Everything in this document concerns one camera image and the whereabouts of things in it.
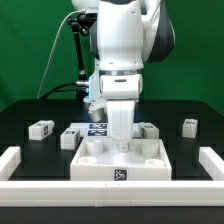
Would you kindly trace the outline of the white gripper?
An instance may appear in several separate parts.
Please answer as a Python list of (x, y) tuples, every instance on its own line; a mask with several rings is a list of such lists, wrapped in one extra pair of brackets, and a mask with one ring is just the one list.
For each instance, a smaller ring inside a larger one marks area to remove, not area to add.
[(142, 75), (100, 77), (101, 92), (106, 100), (106, 111), (111, 137), (120, 141), (120, 152), (129, 150), (132, 138), (135, 104), (142, 91)]

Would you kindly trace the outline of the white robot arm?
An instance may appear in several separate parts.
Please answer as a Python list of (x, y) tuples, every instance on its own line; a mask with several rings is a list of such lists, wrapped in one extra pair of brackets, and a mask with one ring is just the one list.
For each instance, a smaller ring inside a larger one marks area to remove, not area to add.
[(174, 48), (165, 0), (71, 1), (85, 15), (97, 16), (90, 28), (95, 70), (89, 78), (89, 116), (94, 122), (106, 116), (109, 136), (126, 152), (144, 64), (163, 61)]

